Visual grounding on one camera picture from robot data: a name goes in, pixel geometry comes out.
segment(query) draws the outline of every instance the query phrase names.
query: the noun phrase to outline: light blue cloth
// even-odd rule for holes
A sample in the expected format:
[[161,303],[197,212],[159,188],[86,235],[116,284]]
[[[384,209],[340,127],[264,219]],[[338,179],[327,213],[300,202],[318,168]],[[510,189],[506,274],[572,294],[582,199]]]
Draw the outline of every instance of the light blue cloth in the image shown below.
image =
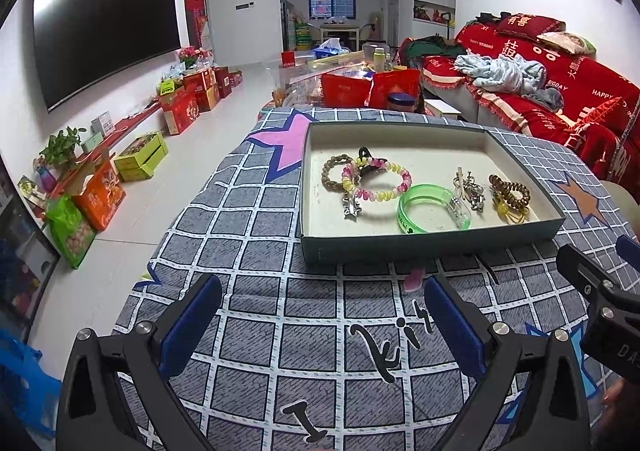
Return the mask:
[[456,57],[454,68],[474,78],[474,85],[490,92],[532,94],[544,88],[546,69],[538,61],[527,61],[520,54],[511,59],[500,54],[498,59],[467,54]]

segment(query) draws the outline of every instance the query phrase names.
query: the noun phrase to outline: flower bouquet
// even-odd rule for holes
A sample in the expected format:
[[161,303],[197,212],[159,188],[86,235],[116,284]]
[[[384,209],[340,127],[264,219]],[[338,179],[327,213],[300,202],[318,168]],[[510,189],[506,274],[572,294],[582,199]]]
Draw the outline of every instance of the flower bouquet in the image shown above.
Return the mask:
[[195,65],[198,57],[200,57],[200,49],[194,46],[186,46],[178,52],[178,58],[184,63],[185,68]]

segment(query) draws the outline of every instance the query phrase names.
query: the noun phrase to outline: wall-mounted tv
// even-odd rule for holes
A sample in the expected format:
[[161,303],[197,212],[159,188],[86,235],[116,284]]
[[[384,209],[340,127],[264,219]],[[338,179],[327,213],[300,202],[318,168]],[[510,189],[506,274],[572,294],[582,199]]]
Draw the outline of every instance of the wall-mounted tv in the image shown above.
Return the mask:
[[33,0],[33,35],[49,111],[113,73],[180,48],[175,0]]

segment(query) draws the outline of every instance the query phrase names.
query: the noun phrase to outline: screw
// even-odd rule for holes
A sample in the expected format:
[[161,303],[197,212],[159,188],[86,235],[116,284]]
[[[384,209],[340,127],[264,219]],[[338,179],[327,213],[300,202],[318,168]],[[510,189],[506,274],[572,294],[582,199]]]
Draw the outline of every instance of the screw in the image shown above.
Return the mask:
[[558,341],[567,341],[567,339],[569,339],[569,334],[561,328],[554,332],[554,336],[556,336]]
[[501,336],[507,335],[509,333],[509,325],[507,325],[507,323],[503,323],[502,321],[495,322],[493,329],[495,333]]
[[91,329],[90,328],[82,328],[78,331],[78,335],[76,336],[78,341],[85,341],[91,337]]
[[153,323],[151,323],[150,321],[141,321],[136,325],[136,332],[139,334],[148,334],[149,332],[151,332],[152,328]]

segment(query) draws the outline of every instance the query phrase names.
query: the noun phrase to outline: blue gripper pad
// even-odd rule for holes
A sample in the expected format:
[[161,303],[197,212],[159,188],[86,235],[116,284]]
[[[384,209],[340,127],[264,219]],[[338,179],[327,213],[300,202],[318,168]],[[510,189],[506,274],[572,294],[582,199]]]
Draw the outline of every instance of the blue gripper pad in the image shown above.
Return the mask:
[[162,340],[158,371],[164,381],[182,373],[221,303],[222,285],[218,277],[211,274]]
[[458,363],[460,371],[480,381],[486,371],[482,343],[462,316],[462,312],[433,276],[424,283],[424,304]]
[[622,235],[616,241],[616,253],[636,271],[640,272],[640,245],[636,241],[626,235]]

